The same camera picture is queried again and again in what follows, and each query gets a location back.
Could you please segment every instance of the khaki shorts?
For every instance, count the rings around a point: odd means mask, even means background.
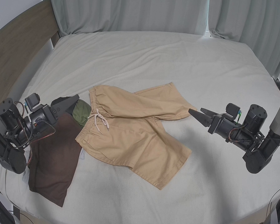
[[[182,119],[195,109],[173,83],[130,93],[99,85],[90,89],[92,116],[76,137],[91,156],[130,169],[162,189],[178,172],[191,150],[169,135],[160,119]]]

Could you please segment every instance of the white drawstring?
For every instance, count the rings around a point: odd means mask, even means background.
[[[96,125],[96,128],[98,129],[98,131],[99,131],[101,134],[103,134],[103,133],[100,131],[100,129],[98,128],[98,125],[96,124],[96,118],[99,117],[99,118],[102,119],[102,122],[103,122],[104,125],[107,126],[108,131],[109,131],[109,124],[108,124],[108,121],[104,118],[104,116],[102,116],[102,115],[98,112],[98,109],[96,109],[96,112],[97,112],[97,114],[90,115],[88,118],[91,118],[92,116],[94,116],[94,123],[95,123],[95,125]]]

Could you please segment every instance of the clothing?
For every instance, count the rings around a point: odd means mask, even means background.
[[[91,107],[85,101],[78,99],[74,110],[72,111],[72,116],[78,122],[81,127],[84,127],[88,116],[90,115]]]
[[[160,121],[182,119],[196,109],[173,83],[135,93],[99,85],[90,89],[90,100],[91,117],[76,140],[96,159],[129,166],[162,189],[191,154]]]
[[[81,126],[64,112],[54,127],[56,132],[32,142],[32,160],[29,164],[29,189],[62,207],[77,167],[81,146],[75,137]],[[44,135],[52,132],[48,128]]]
[[[54,100],[51,102],[51,106],[53,106],[53,105],[55,105],[55,104],[57,104],[57,103],[59,103],[59,102],[61,102],[61,101],[64,101],[65,99],[70,98],[70,97],[71,97],[71,96],[59,97],[59,98],[57,98],[57,99],[54,99]],[[69,113],[71,116],[72,116],[72,112],[73,112],[73,110],[74,110],[74,108],[75,108],[75,105],[76,105],[76,104],[72,104],[72,105],[66,110],[66,112]]]

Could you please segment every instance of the curtain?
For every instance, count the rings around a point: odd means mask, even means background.
[[[210,0],[211,36],[246,43],[269,74],[280,72],[280,0]]]
[[[51,0],[61,35],[168,31],[204,35],[209,0]]]

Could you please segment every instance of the bed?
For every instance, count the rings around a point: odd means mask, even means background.
[[[135,92],[169,82],[198,109],[223,113],[234,103],[245,115],[251,104],[261,105],[268,113],[263,133],[280,107],[278,88],[247,45],[153,31],[60,38],[20,101],[36,92],[43,104],[75,94],[90,103],[94,85]],[[143,224],[232,223],[267,205],[280,188],[280,147],[268,166],[251,174],[243,151],[210,135],[193,117],[162,123],[192,154],[161,191],[128,167],[87,153],[81,153],[62,208],[29,190],[28,169],[18,175],[0,166],[0,191],[21,210],[51,223]]]

